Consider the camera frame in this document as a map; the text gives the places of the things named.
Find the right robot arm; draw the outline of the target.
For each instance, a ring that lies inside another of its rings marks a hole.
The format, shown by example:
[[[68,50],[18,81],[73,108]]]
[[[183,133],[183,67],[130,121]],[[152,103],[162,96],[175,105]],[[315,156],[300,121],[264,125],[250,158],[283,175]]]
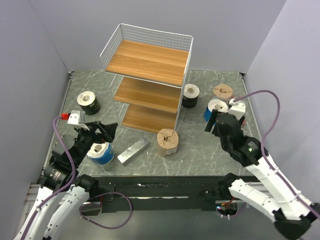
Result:
[[[244,135],[241,125],[234,115],[214,110],[205,131],[219,137],[222,149],[251,172],[269,194],[228,173],[218,183],[219,195],[226,200],[236,198],[250,204],[267,216],[286,239],[301,239],[319,219],[319,203],[313,203],[289,183],[268,151],[261,147],[261,142]]]

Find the blue paper towel roll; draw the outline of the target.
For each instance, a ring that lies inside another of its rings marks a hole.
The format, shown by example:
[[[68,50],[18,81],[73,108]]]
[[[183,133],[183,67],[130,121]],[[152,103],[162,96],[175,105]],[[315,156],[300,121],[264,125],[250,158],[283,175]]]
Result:
[[[213,111],[218,111],[220,113],[227,113],[228,109],[229,107],[224,101],[218,98],[213,98],[208,102],[206,110],[204,111],[204,114],[203,114],[204,121],[206,123],[209,121]]]
[[[109,142],[93,143],[86,155],[92,162],[100,166],[109,164],[115,156]]]

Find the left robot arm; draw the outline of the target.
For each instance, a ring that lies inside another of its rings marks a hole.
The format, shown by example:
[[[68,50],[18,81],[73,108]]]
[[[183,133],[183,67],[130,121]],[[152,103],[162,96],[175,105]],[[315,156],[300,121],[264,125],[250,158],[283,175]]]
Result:
[[[54,130],[62,152],[53,152],[51,163],[39,179],[39,189],[29,215],[15,236],[17,240],[55,240],[68,217],[86,201],[99,195],[99,181],[79,175],[77,168],[94,144],[112,143],[118,123],[94,121],[78,124],[77,137],[67,146],[65,137]]]

